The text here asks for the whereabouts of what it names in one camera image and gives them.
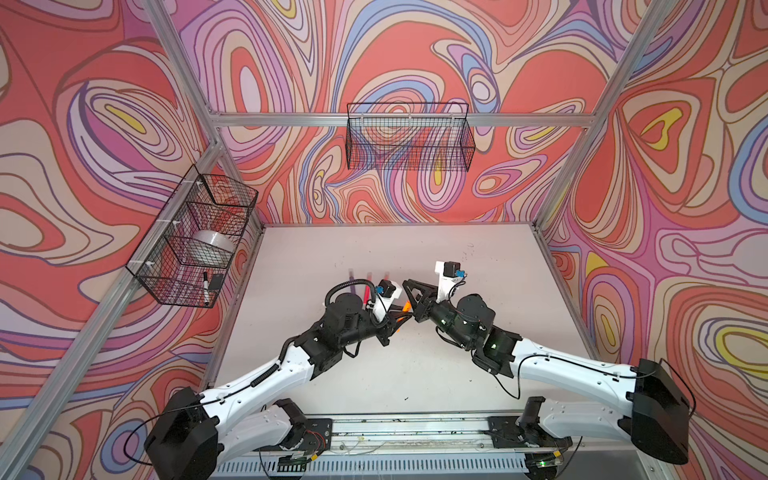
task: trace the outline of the colorful patterned wall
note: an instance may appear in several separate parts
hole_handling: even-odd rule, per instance
[[[643,1],[188,0],[172,19],[211,107],[346,111],[450,101],[474,112],[591,112]],[[468,174],[349,172],[346,129],[223,131],[267,223],[530,221],[577,135],[475,131]]]
[[[0,440],[207,143],[141,2],[76,4],[0,4]],[[26,478],[138,472],[116,445],[198,386],[246,240],[216,308],[137,295]]]
[[[768,478],[768,5],[681,0],[545,230],[607,360],[697,398],[698,478]]]

